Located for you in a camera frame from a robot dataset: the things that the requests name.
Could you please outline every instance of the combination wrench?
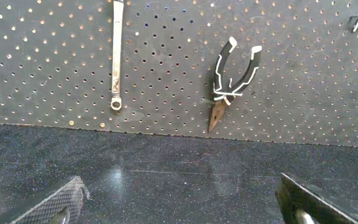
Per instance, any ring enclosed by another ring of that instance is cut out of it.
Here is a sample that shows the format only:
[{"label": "combination wrench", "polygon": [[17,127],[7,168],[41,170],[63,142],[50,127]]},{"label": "combination wrench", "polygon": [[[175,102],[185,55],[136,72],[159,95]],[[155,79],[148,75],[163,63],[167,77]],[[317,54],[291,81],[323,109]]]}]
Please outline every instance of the combination wrench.
[{"label": "combination wrench", "polygon": [[114,28],[112,34],[112,82],[111,82],[111,108],[119,111],[122,108],[120,93],[120,68],[121,68],[121,35],[122,14],[124,12],[124,1],[114,0]]}]

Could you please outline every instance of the pegboard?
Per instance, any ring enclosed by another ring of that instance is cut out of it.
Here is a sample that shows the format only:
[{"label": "pegboard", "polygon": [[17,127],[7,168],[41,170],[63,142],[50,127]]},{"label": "pegboard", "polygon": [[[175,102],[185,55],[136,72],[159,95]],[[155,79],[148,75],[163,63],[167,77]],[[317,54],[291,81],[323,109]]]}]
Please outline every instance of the pegboard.
[{"label": "pegboard", "polygon": [[[0,123],[358,146],[358,1],[125,1],[113,111],[112,2],[0,0]],[[208,133],[214,63],[260,69]]]}]

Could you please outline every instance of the dark work surface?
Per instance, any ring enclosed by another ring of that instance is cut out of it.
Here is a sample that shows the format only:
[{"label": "dark work surface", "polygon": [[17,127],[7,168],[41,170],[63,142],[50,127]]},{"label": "dark work surface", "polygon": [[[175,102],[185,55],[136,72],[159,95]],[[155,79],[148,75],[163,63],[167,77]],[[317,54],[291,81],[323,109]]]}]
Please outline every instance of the dark work surface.
[{"label": "dark work surface", "polygon": [[0,125],[0,213],[79,175],[80,223],[283,223],[281,172],[358,207],[358,148]]}]

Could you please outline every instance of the black and white handle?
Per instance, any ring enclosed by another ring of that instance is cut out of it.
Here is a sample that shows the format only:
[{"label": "black and white handle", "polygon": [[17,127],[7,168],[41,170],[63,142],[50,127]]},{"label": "black and white handle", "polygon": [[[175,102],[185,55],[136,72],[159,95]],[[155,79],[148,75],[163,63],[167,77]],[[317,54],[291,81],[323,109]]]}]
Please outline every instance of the black and white handle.
[{"label": "black and white handle", "polygon": [[222,91],[222,73],[224,64],[227,61],[227,58],[229,57],[230,53],[234,50],[234,48],[237,46],[237,41],[234,37],[230,37],[229,41],[226,43],[226,45],[223,47],[221,53],[219,53],[219,57],[216,60],[215,64],[215,73],[214,73],[214,92]]},{"label": "black and white handle", "polygon": [[230,105],[231,102],[234,100],[234,96],[242,94],[241,92],[244,91],[251,83],[259,68],[260,57],[262,55],[262,46],[253,47],[251,52],[251,60],[249,62],[247,71],[241,77],[241,79],[236,84],[234,84],[234,86],[230,87],[228,92],[231,94],[224,96],[224,99],[228,105]]}]

